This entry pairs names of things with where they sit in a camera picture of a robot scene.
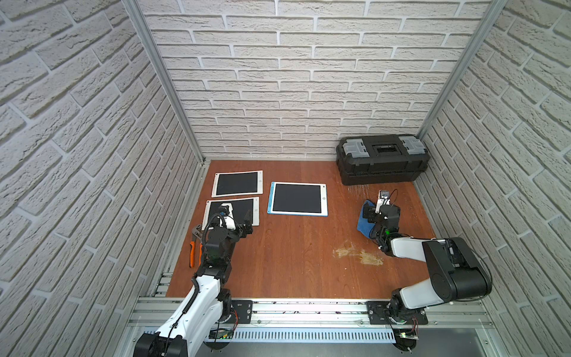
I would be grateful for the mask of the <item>blue microfiber cloth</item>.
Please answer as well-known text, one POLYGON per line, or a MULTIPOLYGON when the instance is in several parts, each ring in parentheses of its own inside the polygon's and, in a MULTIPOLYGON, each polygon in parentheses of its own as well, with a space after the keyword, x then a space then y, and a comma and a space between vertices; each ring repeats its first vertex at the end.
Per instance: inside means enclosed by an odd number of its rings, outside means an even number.
POLYGON ((372 231, 376 224, 376 204, 370 200, 366 200, 361 207, 358 218, 357 230, 367 239, 371 239, 372 231))

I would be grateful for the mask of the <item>large white drawing tablet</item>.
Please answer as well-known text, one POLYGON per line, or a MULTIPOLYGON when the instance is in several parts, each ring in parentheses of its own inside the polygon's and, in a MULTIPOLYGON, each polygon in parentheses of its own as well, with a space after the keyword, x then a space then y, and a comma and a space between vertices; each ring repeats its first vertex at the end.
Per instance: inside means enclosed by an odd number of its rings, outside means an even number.
POLYGON ((208 227, 212 216, 219 212, 219 207, 226 204, 232 206, 230 216, 233 217, 232 223, 235 225, 244 225, 246 220, 248 220, 252 226, 258 226, 260 224, 260 199, 257 197, 208 200, 202 220, 202 229, 208 227))

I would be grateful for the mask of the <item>blue framed drawing tablet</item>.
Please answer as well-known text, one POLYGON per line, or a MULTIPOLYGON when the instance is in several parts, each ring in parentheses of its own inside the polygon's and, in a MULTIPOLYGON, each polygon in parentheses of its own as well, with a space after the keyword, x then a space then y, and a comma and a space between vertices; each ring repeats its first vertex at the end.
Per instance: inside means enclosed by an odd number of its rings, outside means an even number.
POLYGON ((327 186, 273 181, 267 212, 275 215, 327 217, 327 186))

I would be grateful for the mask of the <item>small white drawing tablet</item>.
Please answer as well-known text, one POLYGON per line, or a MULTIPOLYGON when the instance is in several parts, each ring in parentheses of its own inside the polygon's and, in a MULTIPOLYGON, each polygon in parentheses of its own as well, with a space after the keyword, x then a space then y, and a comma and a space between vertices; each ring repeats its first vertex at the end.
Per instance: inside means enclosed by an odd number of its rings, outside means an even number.
POLYGON ((257 195, 263 193, 263 171, 216 173, 212 197, 257 195))

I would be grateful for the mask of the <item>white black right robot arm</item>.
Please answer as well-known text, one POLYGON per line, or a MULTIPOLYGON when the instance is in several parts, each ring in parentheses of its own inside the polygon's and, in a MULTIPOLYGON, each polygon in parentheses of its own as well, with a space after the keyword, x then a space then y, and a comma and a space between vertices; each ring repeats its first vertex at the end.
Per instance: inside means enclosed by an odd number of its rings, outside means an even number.
POLYGON ((406 324, 426 307, 456 300, 479 300, 492 292, 492 276, 461 237, 419 239, 399 232, 400 208, 365 201, 358 230, 389 257, 416 260, 429 278, 396 289, 385 308, 387 319, 406 324))

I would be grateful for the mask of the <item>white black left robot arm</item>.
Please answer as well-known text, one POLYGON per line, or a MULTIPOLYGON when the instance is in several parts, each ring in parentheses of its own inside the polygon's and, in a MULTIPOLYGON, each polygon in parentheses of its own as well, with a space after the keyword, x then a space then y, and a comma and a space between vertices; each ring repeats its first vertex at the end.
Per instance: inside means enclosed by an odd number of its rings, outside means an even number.
POLYGON ((137 340, 134 356, 195 356, 214 325, 234 314, 231 293, 225 288, 232 270, 236 244, 253 233, 252 213, 243 223, 225 203, 194 234, 202 249, 192 287, 175 312, 154 333, 137 340))

